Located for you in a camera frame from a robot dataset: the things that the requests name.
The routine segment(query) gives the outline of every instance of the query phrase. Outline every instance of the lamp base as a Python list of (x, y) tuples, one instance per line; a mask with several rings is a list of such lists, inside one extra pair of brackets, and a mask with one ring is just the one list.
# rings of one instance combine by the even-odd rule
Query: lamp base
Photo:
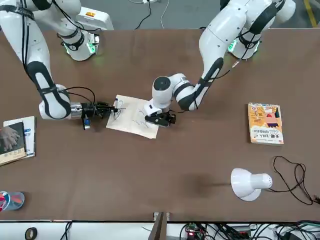
[(261, 194), (261, 189), (256, 189), (250, 195), (245, 196), (245, 197), (239, 197), (239, 198), (243, 201), (252, 202), (252, 201), (256, 200), (260, 196), (260, 194)]

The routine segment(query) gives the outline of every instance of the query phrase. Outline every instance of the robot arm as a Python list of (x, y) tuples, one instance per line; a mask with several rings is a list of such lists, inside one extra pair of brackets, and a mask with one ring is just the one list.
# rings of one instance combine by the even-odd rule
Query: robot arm
[(229, 45), (236, 38), (246, 36), (249, 40), (243, 41), (242, 46), (238, 44), (234, 52), (239, 59), (251, 57), (261, 32), (271, 26), (276, 15), (276, 3), (272, 0), (230, 0), (200, 37), (203, 74), (198, 83), (192, 85), (182, 73), (158, 77), (153, 82), (152, 99), (144, 106), (145, 120), (162, 127), (174, 124), (175, 115), (170, 114), (173, 97), (184, 111), (198, 109), (223, 67)]
[[(51, 4), (48, 1), (44, 2), (47, 6)], [(35, 5), (32, 0), (21, 4), (16, 0), (0, 2), (1, 7), (14, 6), (21, 12), (20, 14), (14, 11), (0, 11), (3, 33), (42, 98), (42, 103), (39, 105), (41, 116), (44, 119), (65, 119), (71, 113), (70, 99), (68, 93), (63, 91), (64, 87), (55, 85), (52, 80), (48, 46), (32, 13)]]
[[(60, 3), (70, 15), (80, 12), (78, 0)], [(68, 25), (61, 17), (52, 0), (0, 0), (0, 26), (42, 98), (39, 105), (41, 117), (52, 120), (88, 120), (88, 117), (94, 115), (104, 115), (113, 107), (101, 102), (94, 106), (70, 103), (66, 88), (55, 84), (52, 79), (48, 46), (36, 20), (50, 25), (58, 32), (74, 60), (83, 61), (94, 54), (88, 45), (91, 33), (82, 32), (70, 23)], [(88, 128), (88, 121), (86, 124), (83, 122), (83, 126)]]

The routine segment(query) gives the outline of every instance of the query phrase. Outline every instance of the orange book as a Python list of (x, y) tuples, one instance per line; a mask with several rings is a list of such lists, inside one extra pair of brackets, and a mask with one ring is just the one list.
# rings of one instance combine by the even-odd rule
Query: orange book
[(279, 105), (249, 102), (248, 116), (251, 143), (278, 146), (284, 144)]

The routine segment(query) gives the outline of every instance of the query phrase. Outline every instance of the paper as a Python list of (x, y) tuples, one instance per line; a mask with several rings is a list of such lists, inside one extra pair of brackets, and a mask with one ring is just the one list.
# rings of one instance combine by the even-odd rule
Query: paper
[(24, 127), (24, 138), (25, 138), (25, 150), (26, 158), (34, 157), (36, 155), (35, 145), (36, 145), (36, 117), (28, 116), (24, 118), (4, 121), (3, 126), (8, 126), (15, 123), (23, 122)]
[(159, 127), (145, 120), (144, 104), (148, 101), (122, 95), (117, 95), (116, 99), (113, 105), (119, 111), (111, 113), (106, 127), (155, 139)]

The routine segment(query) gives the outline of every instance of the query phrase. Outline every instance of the brown table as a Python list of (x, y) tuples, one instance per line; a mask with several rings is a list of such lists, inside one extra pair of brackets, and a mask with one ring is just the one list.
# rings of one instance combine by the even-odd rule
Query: brown table
[[(54, 81), (89, 87), (109, 103), (116, 94), (150, 99), (152, 82), (161, 75), (184, 73), (196, 83), (203, 71), (200, 35), (108, 31), (98, 56), (76, 62), (54, 32), (45, 33)], [(150, 140), (105, 129), (106, 121), (83, 131), (79, 121), (42, 120), (41, 98), (2, 35), (0, 122), (37, 116), (37, 151), (34, 158), (0, 167), (1, 190), (26, 192), (25, 206), (2, 212), (0, 219), (151, 221), (153, 212), (167, 211), (174, 221), (319, 220), (319, 206), (303, 205), (289, 193), (263, 192), (244, 202), (228, 185), (238, 167), (269, 173), (273, 188), (285, 189), (270, 164), (283, 155), (306, 164), (306, 187), (320, 194), (320, 32), (273, 29), (262, 40), (251, 60), (212, 85), (199, 110), (179, 114), (175, 125)], [(235, 59), (228, 54), (225, 61), (222, 72)], [(249, 143), (248, 102), (280, 104), (284, 146)], [(293, 185), (294, 166), (278, 167)]]

